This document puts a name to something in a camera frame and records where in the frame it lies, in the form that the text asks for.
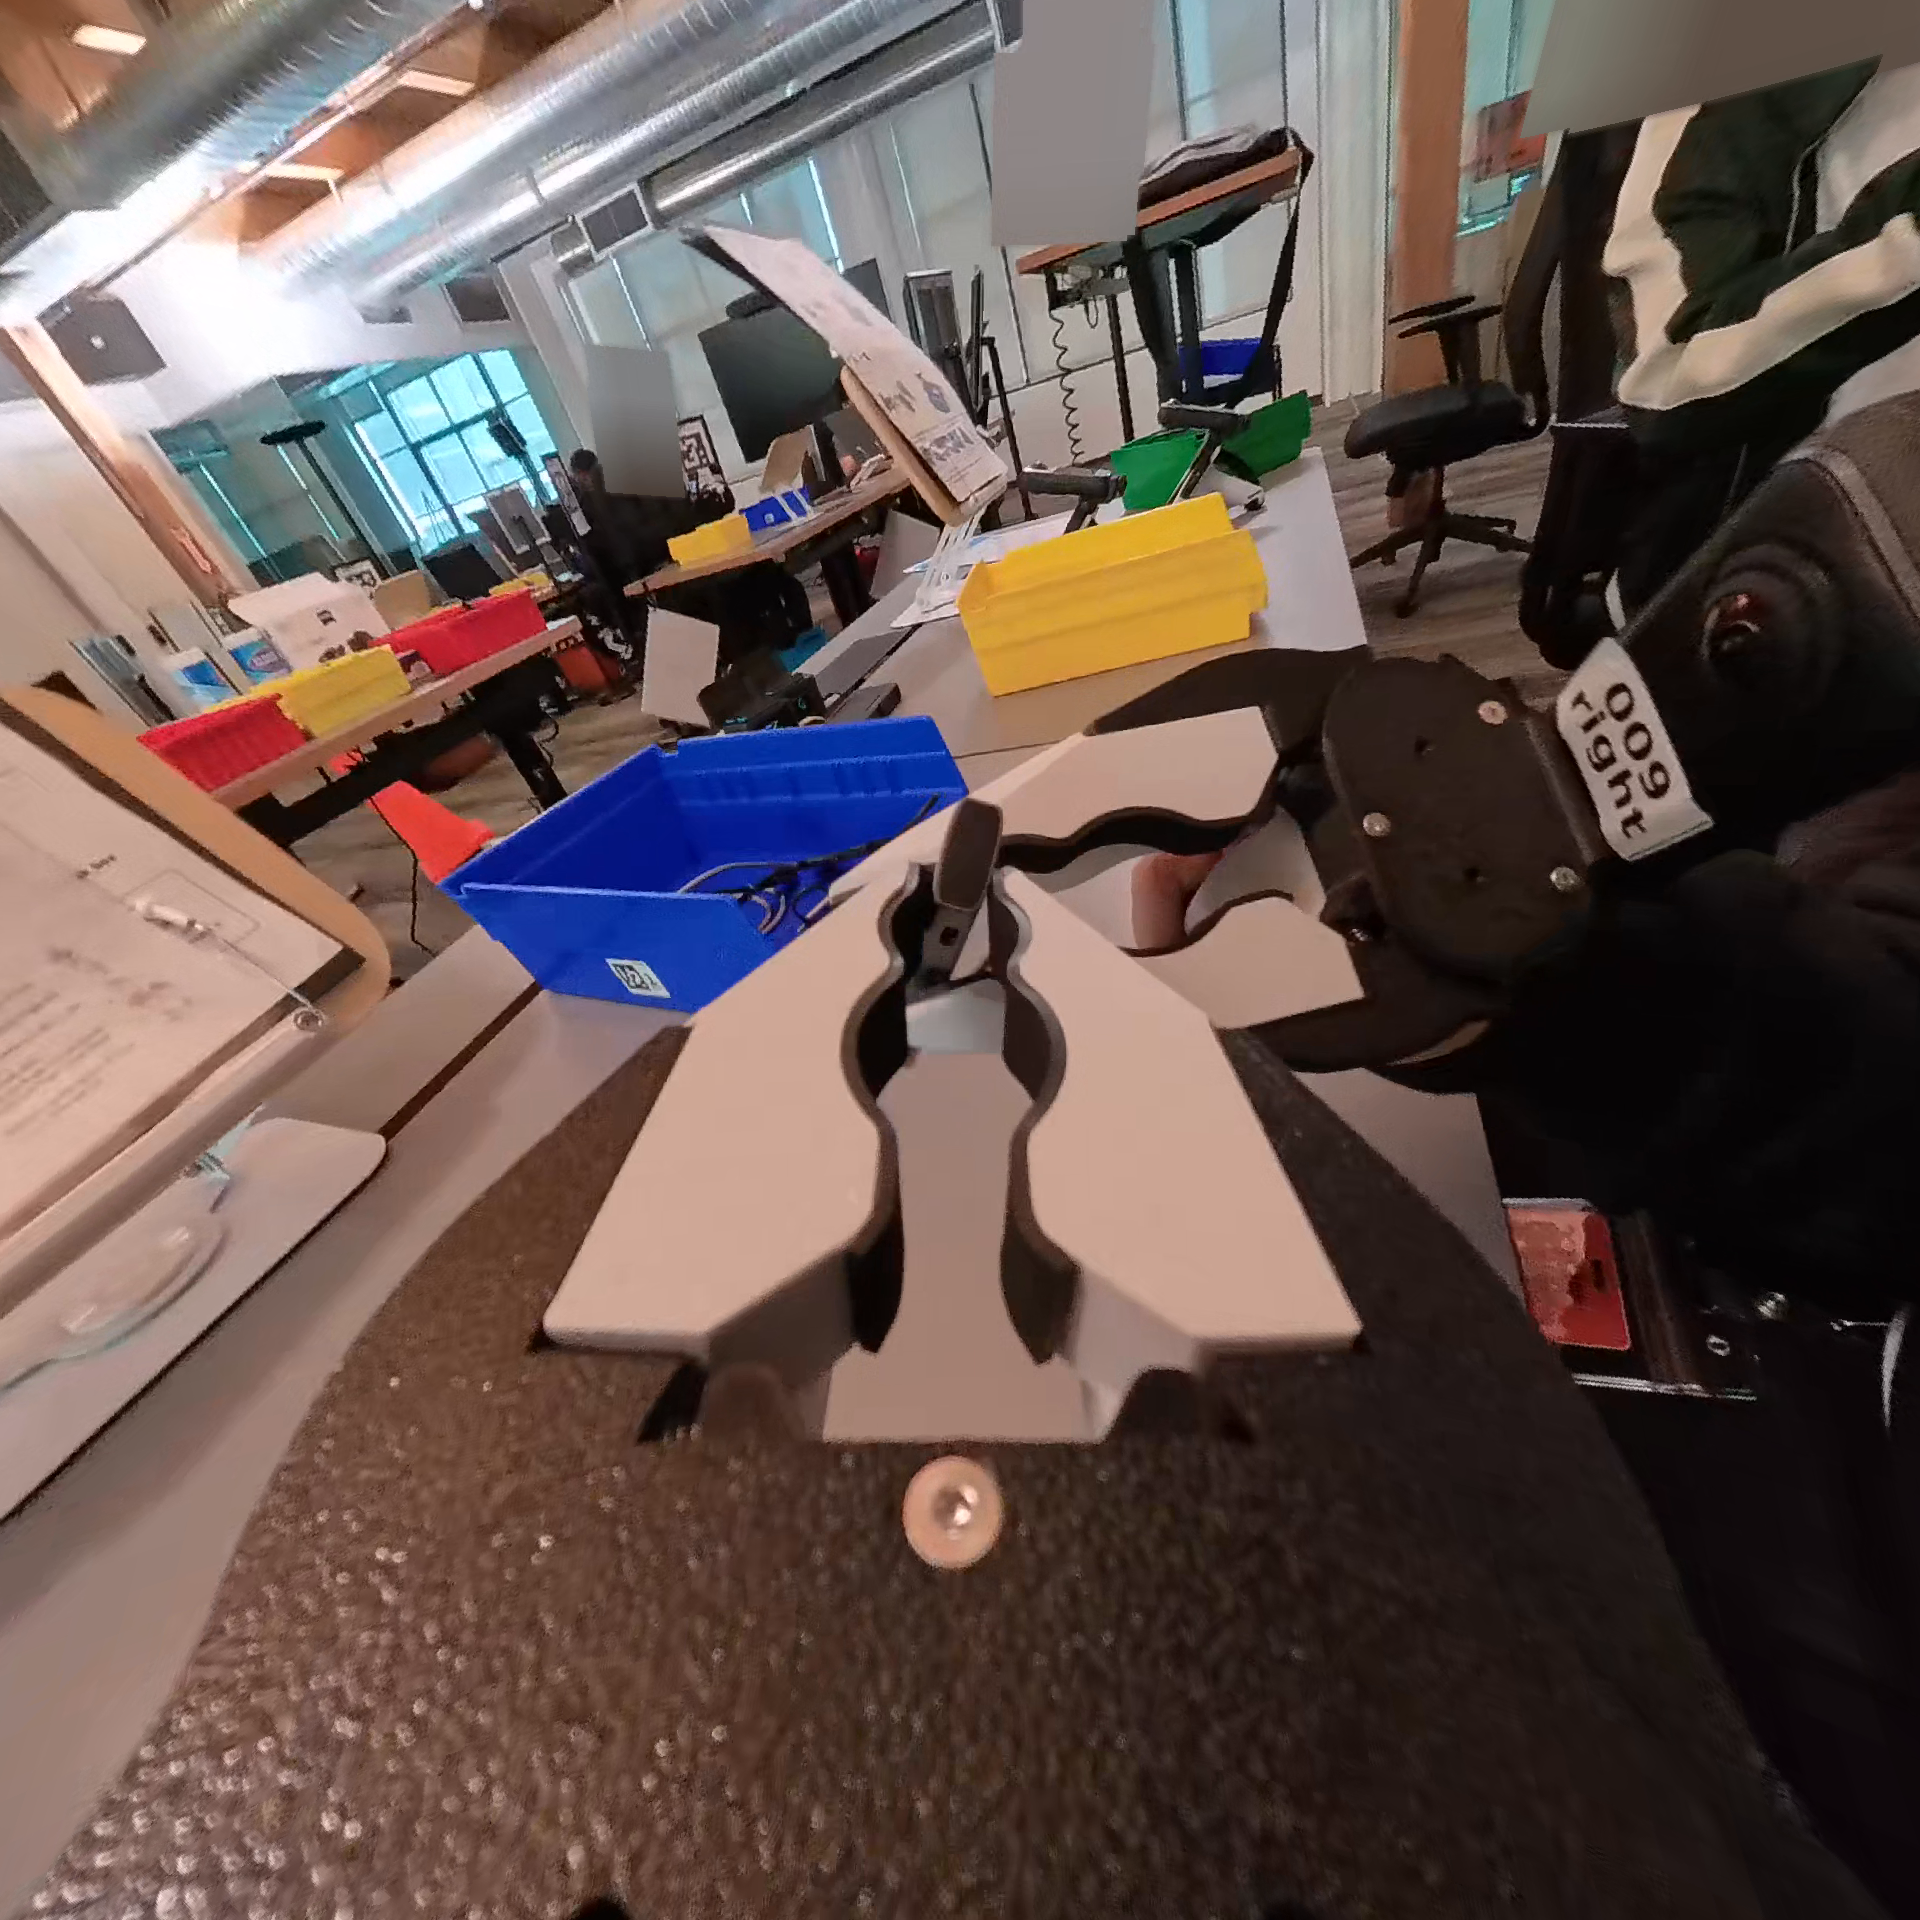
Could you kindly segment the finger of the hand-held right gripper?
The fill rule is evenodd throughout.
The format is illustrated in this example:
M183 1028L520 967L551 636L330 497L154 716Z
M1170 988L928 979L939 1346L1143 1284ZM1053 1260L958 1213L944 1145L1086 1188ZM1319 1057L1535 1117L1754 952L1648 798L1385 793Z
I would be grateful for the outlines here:
M998 862L1032 877L1138 852L1220 851L1277 806L1281 748L1259 707L1078 732L968 793L998 813Z
M1281 892L1228 899L1181 945L1123 950L1220 1030L1341 1009L1366 997L1349 943Z

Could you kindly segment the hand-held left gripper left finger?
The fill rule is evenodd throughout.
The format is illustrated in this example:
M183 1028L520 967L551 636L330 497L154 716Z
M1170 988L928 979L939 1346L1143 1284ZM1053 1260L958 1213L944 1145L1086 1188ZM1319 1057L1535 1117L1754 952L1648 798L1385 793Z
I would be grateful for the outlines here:
M825 1435L828 1384L900 1313L917 865L857 888L715 997L551 1297L561 1350L683 1364L707 1437Z

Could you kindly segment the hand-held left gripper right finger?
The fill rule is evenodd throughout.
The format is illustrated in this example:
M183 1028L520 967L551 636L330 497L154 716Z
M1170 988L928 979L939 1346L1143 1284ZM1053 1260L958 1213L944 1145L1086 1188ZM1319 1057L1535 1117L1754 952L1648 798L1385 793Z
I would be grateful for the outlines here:
M1010 1141L1000 1288L1113 1431L1141 1381L1348 1354L1362 1319L1212 1022L1036 883L993 881Z

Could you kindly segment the grey desk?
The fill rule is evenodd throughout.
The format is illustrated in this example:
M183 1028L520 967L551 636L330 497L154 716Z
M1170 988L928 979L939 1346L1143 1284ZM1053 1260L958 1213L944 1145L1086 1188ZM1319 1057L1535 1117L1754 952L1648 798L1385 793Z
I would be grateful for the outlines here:
M895 684L900 714L926 716L948 753L976 773L991 757L1032 753L1120 707L1178 672L1262 645L1341 652L1366 645L1357 591L1340 538L1327 458L1318 445L1264 483L1264 508L1246 521L1268 577L1268 605L1248 640L1141 663L1098 676L993 695L958 618L917 628L895 619L914 598L901 585L832 636L806 664L837 707L864 684Z
M309 1406L441 1230L664 1018L546 995L468 929L268 1106L380 1130L370 1184L5 1519L3 1911L22 1916L198 1644ZM1081 1390L1021 1351L990 1269L1014 1083L988 1053L912 1060L908 1267L878 1357L828 1381L828 1437L1079 1437Z

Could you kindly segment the person's right hand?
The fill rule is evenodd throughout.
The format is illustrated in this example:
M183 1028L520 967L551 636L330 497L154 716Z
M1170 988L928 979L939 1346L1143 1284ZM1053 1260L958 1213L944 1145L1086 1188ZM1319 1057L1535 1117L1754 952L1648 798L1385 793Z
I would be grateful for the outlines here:
M1138 955L1164 955L1189 946L1189 914L1205 883L1223 860L1220 851L1203 855L1154 852L1131 872L1132 937Z

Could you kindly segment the large yellow plastic bin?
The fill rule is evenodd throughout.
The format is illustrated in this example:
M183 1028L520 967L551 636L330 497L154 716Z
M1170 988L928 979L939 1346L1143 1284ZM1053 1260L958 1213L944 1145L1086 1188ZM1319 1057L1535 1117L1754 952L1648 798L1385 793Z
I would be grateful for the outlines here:
M1258 541L1216 495L1061 534L976 566L958 615L995 697L1248 640Z

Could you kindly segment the green plastic bin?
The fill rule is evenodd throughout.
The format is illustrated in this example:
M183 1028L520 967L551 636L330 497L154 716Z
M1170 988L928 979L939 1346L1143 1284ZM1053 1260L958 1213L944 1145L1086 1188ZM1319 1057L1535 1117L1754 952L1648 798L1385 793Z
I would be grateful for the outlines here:
M1251 410L1195 400L1160 405L1160 430L1111 453L1127 513L1150 513L1203 491L1212 476L1262 493L1264 480L1306 448L1308 392Z

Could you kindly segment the red plastic card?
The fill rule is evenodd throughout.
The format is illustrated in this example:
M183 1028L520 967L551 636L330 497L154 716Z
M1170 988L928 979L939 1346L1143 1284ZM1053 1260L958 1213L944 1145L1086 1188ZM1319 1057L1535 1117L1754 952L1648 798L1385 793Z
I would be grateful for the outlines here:
M1505 1216L1535 1328L1563 1350L1631 1351L1619 1258L1605 1216L1575 1198L1508 1200Z

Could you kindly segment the black office chair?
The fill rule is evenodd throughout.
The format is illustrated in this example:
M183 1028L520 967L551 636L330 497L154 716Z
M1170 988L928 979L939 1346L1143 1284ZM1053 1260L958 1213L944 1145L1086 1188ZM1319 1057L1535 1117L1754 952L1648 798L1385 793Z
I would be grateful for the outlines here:
M1399 340L1433 338L1446 379L1379 398L1348 426L1349 458L1385 458L1390 466L1387 497L1407 508L1404 523L1349 556L1352 569L1388 563L1417 547L1411 575L1394 605L1409 618L1421 598L1427 569L1448 543L1528 556L1517 521L1450 508L1448 471L1478 456L1539 437L1552 421L1552 387L1539 320L1505 320L1501 302L1474 302L1469 295L1411 307L1390 319Z

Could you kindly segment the wooden document stand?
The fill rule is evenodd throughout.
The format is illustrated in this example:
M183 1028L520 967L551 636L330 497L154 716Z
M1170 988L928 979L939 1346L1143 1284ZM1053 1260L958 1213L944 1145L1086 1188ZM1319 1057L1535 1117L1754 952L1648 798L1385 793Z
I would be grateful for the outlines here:
M706 259L769 295L816 331L841 361L846 402L943 525L964 528L1014 480L961 394L880 307L806 246L753 228L680 227Z
M376 1007L391 956L355 906L97 710L6 689L3 748L5 707L33 718L364 958L325 995L322 1028L231 1110L202 1117L188 1149L175 1149L145 1182L31 1242L19 1262L5 1260L3 1221L3 1514L13 1519L380 1170L386 1146L376 1128L272 1119L265 1107Z

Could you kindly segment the black monitor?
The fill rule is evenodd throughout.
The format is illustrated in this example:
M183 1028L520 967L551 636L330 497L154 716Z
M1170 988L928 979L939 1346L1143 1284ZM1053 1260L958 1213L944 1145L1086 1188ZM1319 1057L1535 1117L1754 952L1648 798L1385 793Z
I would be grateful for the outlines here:
M741 453L760 462L794 432L842 406L841 361L825 338L772 296L734 300L697 336Z

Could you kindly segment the red plastic bin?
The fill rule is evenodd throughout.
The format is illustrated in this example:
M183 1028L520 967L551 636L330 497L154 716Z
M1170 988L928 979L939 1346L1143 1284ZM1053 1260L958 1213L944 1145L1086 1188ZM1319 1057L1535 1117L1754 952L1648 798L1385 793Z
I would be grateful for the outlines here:
M548 632L536 595L511 589L478 602L452 602L415 618L379 640L411 679L447 679L524 640Z
M204 793L301 753L309 733L274 692L260 691L149 727L138 742Z

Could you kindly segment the white instruction sheet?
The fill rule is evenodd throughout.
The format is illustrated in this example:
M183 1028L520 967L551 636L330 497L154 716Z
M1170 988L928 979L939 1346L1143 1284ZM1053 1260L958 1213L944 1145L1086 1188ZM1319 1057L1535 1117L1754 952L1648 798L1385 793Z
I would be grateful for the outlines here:
M3 748L5 1260L155 1174L363 955L16 707Z

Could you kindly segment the silver ventilation duct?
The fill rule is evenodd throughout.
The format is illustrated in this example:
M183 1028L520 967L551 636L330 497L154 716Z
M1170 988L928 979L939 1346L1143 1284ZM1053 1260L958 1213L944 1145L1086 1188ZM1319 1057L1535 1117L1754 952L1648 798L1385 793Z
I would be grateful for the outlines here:
M68 124L5 126L5 323L106 285L468 3L209 3ZM252 252L367 314L492 264L964 3L607 3Z

